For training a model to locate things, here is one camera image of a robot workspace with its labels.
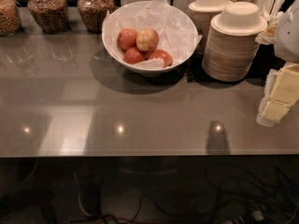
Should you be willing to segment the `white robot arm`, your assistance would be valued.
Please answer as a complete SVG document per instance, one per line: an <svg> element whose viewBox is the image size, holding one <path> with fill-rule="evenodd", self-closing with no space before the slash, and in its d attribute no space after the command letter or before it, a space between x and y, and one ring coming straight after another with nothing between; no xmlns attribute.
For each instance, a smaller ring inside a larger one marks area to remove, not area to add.
<svg viewBox="0 0 299 224"><path fill-rule="evenodd" d="M266 78L256 118L266 127L280 123L299 100L299 0L279 18L273 43L275 55L286 63Z"/></svg>

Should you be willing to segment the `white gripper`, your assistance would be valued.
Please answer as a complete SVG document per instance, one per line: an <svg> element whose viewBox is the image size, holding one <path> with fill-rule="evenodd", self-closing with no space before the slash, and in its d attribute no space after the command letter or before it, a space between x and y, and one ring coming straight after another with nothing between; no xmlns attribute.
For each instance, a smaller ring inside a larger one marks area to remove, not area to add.
<svg viewBox="0 0 299 224"><path fill-rule="evenodd" d="M285 63L266 77L256 122L264 127L279 123L299 100L299 64Z"/></svg>

